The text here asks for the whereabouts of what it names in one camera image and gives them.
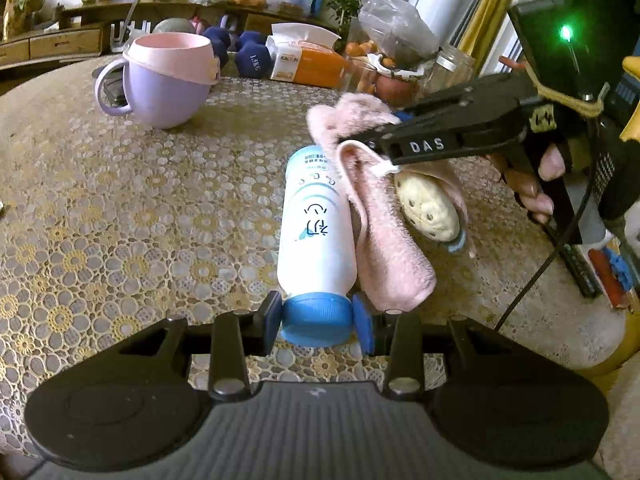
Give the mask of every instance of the white bottle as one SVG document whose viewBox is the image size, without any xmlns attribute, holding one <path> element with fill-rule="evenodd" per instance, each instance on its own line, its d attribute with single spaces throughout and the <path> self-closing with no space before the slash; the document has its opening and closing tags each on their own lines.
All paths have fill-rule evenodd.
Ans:
<svg viewBox="0 0 640 480">
<path fill-rule="evenodd" d="M 336 169 L 319 146 L 287 164 L 278 281 L 289 295 L 282 335 L 300 346 L 331 346 L 351 335 L 346 294 L 356 280 L 351 213 Z"/>
</svg>

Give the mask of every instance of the gray ridged surface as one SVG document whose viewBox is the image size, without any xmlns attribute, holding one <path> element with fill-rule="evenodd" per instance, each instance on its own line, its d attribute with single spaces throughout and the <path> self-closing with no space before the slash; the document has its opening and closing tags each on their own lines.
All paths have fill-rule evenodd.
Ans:
<svg viewBox="0 0 640 480">
<path fill-rule="evenodd" d="M 372 383 L 264 383 L 258 396 L 221 405 L 198 434 L 159 461 L 120 473 L 46 463 L 31 480 L 603 480 L 583 463 L 544 473 L 485 465 L 435 431 L 417 404 Z"/>
</svg>

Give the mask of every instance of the round table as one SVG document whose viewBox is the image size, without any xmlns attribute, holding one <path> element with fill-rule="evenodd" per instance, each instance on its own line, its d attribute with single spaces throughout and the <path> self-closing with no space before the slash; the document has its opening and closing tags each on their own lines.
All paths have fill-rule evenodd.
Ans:
<svg viewBox="0 0 640 480">
<path fill-rule="evenodd" d="M 0 98 L 0 447 L 33 454 L 22 420 L 43 380 L 168 315 L 211 322 L 257 308 L 278 288 L 284 167 L 310 144 L 308 107 L 333 91 L 225 77 L 184 126 L 154 130 L 94 102 L 91 72 L 67 66 Z M 419 312 L 429 322 L 465 314 L 492 325 L 550 251 L 494 170 L 455 161 L 478 257 L 418 239 L 438 277 Z M 580 297 L 555 262 L 503 333 L 571 367 L 607 357 L 624 315 Z M 444 380 L 426 356 L 427 383 Z M 207 384 L 208 356 L 191 381 Z M 252 381 L 380 383 L 385 358 L 356 340 L 331 349 L 279 339 L 247 359 Z"/>
</svg>

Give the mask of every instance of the yellow curtain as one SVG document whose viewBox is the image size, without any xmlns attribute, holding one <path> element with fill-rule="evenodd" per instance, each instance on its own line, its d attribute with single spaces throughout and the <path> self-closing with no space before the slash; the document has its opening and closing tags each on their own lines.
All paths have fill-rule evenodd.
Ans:
<svg viewBox="0 0 640 480">
<path fill-rule="evenodd" d="M 481 0 L 458 48 L 476 60 L 476 73 L 482 68 L 495 35 L 511 5 L 511 0 Z"/>
</svg>

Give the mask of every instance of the black cable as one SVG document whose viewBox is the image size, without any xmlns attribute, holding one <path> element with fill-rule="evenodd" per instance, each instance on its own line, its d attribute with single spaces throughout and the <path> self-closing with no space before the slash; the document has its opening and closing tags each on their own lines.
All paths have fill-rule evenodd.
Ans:
<svg viewBox="0 0 640 480">
<path fill-rule="evenodd" d="M 590 132 L 591 126 L 595 126 L 595 131 Z M 574 217 L 571 220 L 571 223 L 567 226 L 562 233 L 562 236 L 558 240 L 558 243 L 554 247 L 554 250 L 551 251 L 551 254 L 547 257 L 547 259 L 540 265 L 536 273 L 531 277 L 531 279 L 527 282 L 525 286 L 522 287 L 522 290 L 518 293 L 518 295 L 511 301 L 510 305 L 507 307 L 507 310 L 504 311 L 498 323 L 496 323 L 494 330 L 497 332 L 502 328 L 504 322 L 507 321 L 507 318 L 511 315 L 514 309 L 520 303 L 520 300 L 524 298 L 524 295 L 529 292 L 531 287 L 536 283 L 538 278 L 542 276 L 542 273 L 545 272 L 546 268 L 551 265 L 551 262 L 556 259 L 556 256 L 560 253 L 564 245 L 569 241 L 569 238 L 572 234 L 574 234 L 575 229 L 578 227 L 578 222 L 584 213 L 584 210 L 587 207 L 587 203 L 589 202 L 589 198 L 591 196 L 591 192 L 593 191 L 593 186 L 596 181 L 596 169 L 598 167 L 598 160 L 600 158 L 600 119 L 596 118 L 593 120 L 587 120 L 587 133 L 589 137 L 589 143 L 591 147 L 591 165 L 589 166 L 589 177 L 587 180 L 587 189 L 584 191 L 584 196 L 582 197 L 582 201 L 580 202 L 580 207 L 578 211 L 575 212 Z"/>
</svg>

